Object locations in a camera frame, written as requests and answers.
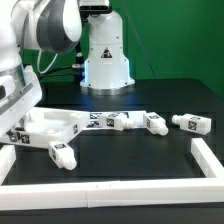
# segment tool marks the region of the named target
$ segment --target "printed black and white pattern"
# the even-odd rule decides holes
[[[53,149],[52,149],[52,156],[53,156],[54,160],[56,161],[57,157],[56,157],[56,153]]]
[[[77,124],[73,127],[73,132],[74,132],[74,135],[79,132],[79,129],[78,129],[78,125]]]
[[[191,120],[199,121],[199,120],[201,120],[201,118],[200,117],[197,117],[197,116],[194,116],[194,117],[191,118]]]
[[[90,113],[90,120],[99,120],[102,113]]]
[[[188,129],[192,130],[192,131],[196,131],[197,130],[197,123],[193,122],[193,121],[189,121]]]
[[[159,119],[159,116],[155,115],[155,116],[149,116],[150,119]]]
[[[107,118],[107,126],[108,127],[114,127],[114,120]]]
[[[90,121],[90,124],[87,128],[100,128],[99,121]]]
[[[23,144],[30,144],[30,136],[29,135],[21,135]]]
[[[58,144],[58,145],[55,145],[54,147],[56,149],[64,149],[64,148],[66,148],[66,145],[65,144]]]
[[[150,120],[147,120],[147,128],[150,128]]]

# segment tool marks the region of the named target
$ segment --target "white stand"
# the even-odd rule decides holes
[[[123,27],[119,14],[90,16],[90,51],[85,62],[82,91],[96,95],[114,95],[133,88],[129,60],[123,53]]]

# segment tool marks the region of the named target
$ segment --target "white foam block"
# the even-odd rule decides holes
[[[14,145],[5,145],[0,149],[0,185],[5,180],[12,165],[16,161],[16,152]]]
[[[202,138],[194,138],[191,153],[206,177],[224,178],[224,168]]]

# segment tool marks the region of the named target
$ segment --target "block with fiducial marker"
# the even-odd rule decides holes
[[[134,129],[135,120],[129,119],[125,114],[103,113],[99,117],[99,125],[123,131],[124,129]]]
[[[169,130],[166,126],[166,121],[157,113],[146,113],[143,115],[144,127],[147,128],[153,135],[159,134],[165,136]]]
[[[190,131],[202,135],[206,135],[211,131],[212,120],[206,117],[200,117],[192,114],[183,116],[174,115],[172,122],[180,125],[180,129]]]
[[[65,142],[49,142],[49,156],[60,169],[73,170],[77,166],[74,150]]]

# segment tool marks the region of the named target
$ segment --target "black table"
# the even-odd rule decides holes
[[[40,107],[81,111],[157,112],[167,120],[169,134],[153,136],[146,129],[83,131],[69,145],[78,166],[59,170],[47,150],[16,147],[17,161],[3,185],[72,183],[204,177],[190,153],[192,138],[203,138],[224,161],[224,101],[192,79],[144,80],[136,90],[117,96],[90,96],[74,83],[45,83]],[[172,124],[185,113],[212,118],[205,135]],[[152,205],[0,212],[0,223],[223,223],[224,203]]]

